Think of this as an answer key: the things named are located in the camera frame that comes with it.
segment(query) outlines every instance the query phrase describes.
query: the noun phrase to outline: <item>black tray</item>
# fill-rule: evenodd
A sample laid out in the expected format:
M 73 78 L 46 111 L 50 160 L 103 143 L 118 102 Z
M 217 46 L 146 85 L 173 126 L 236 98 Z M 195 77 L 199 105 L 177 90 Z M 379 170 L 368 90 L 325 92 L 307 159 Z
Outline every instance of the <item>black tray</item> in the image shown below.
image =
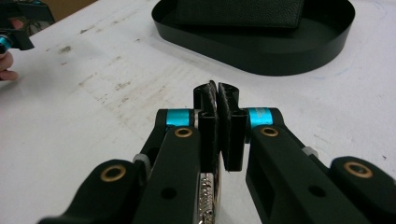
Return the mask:
M 294 30 L 182 26 L 177 0 L 152 10 L 160 36 L 231 66 L 265 76 L 288 76 L 321 67 L 344 47 L 355 9 L 347 0 L 305 0 Z

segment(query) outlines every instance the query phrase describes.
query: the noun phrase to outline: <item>finger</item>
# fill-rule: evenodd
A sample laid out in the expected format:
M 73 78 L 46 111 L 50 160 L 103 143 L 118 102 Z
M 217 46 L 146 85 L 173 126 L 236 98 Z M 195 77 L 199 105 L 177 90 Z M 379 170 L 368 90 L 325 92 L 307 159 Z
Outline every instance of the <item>finger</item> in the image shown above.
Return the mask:
M 23 27 L 23 22 L 15 19 L 11 19 L 11 23 L 16 30 L 19 30 Z
M 11 81 L 18 79 L 18 73 L 14 71 L 3 71 L 0 72 L 0 81 Z
M 4 53 L 3 58 L 0 58 L 0 71 L 6 70 L 14 63 L 12 54 L 8 51 Z

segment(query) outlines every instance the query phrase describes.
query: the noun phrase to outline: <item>brass screw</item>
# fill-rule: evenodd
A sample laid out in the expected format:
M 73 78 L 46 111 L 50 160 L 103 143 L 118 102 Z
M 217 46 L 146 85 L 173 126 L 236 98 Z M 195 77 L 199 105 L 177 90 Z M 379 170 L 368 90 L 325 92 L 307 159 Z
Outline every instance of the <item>brass screw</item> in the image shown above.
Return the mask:
M 267 136 L 270 136 L 270 137 L 276 137 L 276 136 L 279 135 L 279 132 L 278 132 L 276 129 L 274 129 L 274 128 L 268 128 L 268 127 L 262 128 L 262 129 L 260 130 L 260 132 L 261 132 L 262 134 L 267 135 Z
M 100 175 L 100 178 L 105 182 L 114 182 L 121 179 L 126 174 L 126 169 L 123 165 L 112 165 L 107 167 Z
M 371 178 L 373 177 L 373 171 L 371 171 L 367 166 L 360 164 L 355 161 L 349 161 L 344 164 L 344 168 L 352 175 L 361 178 Z
M 175 130 L 175 135 L 177 137 L 190 137 L 192 135 L 192 130 L 188 128 L 179 128 Z

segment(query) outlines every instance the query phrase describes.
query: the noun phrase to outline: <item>table surface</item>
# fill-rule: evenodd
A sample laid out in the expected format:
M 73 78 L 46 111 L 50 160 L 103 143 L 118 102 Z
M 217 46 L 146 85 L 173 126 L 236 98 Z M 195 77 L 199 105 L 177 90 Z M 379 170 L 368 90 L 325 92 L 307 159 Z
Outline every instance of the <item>table surface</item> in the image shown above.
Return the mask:
M 356 18 L 330 63 L 291 77 L 249 74 L 160 38 L 157 1 L 99 0 L 12 50 L 0 84 L 0 223 L 60 215 L 91 170 L 131 161 L 159 108 L 191 108 L 192 89 L 224 82 L 240 106 L 279 108 L 329 165 L 341 156 L 396 176 L 396 1 L 353 0 Z M 218 223 L 260 223 L 244 170 L 223 173 Z

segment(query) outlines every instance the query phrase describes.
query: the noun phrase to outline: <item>blue tape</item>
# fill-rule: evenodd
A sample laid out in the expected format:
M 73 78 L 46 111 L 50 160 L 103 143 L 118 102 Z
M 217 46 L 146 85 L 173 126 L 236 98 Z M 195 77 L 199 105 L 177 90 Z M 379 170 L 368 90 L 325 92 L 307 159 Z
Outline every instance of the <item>blue tape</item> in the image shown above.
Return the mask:
M 0 45 L 3 45 L 6 50 L 9 50 L 12 43 L 7 38 L 0 36 Z
M 251 129 L 262 124 L 268 124 L 268 125 L 274 124 L 271 111 L 268 108 L 265 107 L 248 108 L 248 113 L 250 117 Z
M 189 109 L 168 109 L 166 115 L 167 126 L 189 126 L 190 111 Z

